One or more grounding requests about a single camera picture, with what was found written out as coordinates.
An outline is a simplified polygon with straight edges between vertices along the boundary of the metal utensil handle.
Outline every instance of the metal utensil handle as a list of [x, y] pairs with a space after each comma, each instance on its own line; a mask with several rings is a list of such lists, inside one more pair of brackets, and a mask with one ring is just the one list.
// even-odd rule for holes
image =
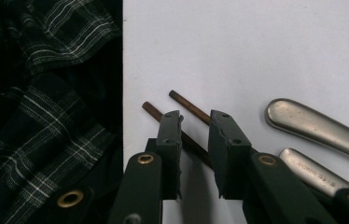
[[265, 117], [274, 128], [349, 154], [349, 127], [306, 105], [276, 99], [268, 105]]
[[337, 190], [349, 189], [348, 181], [296, 149], [286, 148], [279, 157], [302, 182], [331, 198]]

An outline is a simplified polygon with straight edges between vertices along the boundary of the stainless steel handle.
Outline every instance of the stainless steel handle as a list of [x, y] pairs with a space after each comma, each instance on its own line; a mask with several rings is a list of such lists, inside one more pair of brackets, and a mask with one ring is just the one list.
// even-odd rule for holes
[[276, 99], [268, 105], [265, 118], [275, 128], [349, 154], [349, 127], [306, 105]]
[[296, 149], [286, 148], [279, 157], [301, 181], [331, 198], [338, 189], [349, 189], [349, 182]]

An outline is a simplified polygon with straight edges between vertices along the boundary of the silver handle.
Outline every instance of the silver handle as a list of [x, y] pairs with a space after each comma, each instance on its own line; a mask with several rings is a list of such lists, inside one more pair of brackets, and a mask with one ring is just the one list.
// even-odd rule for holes
[[279, 157], [301, 181], [331, 198], [338, 189], [349, 189], [349, 182], [293, 148], [286, 148]]
[[306, 105], [276, 99], [268, 105], [265, 118], [275, 128], [349, 154], [349, 128]]

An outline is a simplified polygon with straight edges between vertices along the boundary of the plaid fabric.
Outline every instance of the plaid fabric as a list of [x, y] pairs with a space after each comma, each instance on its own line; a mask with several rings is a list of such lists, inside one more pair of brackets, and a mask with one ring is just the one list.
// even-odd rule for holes
[[41, 76], [26, 91], [8, 89], [1, 98], [0, 223], [22, 223], [53, 192], [84, 176], [113, 135], [56, 76]]
[[0, 0], [0, 65], [17, 66], [0, 76], [10, 87], [0, 91], [0, 223], [26, 222], [110, 148], [114, 135], [49, 70], [85, 62], [119, 35], [98, 0]]

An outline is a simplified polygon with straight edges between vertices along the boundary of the white surface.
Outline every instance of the white surface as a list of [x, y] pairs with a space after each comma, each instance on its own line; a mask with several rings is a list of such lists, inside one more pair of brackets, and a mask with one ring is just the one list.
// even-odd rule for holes
[[[182, 129], [207, 148], [208, 128], [168, 93], [206, 113], [229, 113], [253, 147], [294, 147], [349, 181], [349, 156], [268, 126], [286, 97], [349, 126], [349, 1], [124, 1], [124, 156], [145, 150], [159, 124], [142, 108], [180, 110]], [[163, 223], [245, 223], [241, 202], [219, 200], [213, 173], [182, 155], [183, 200]]]

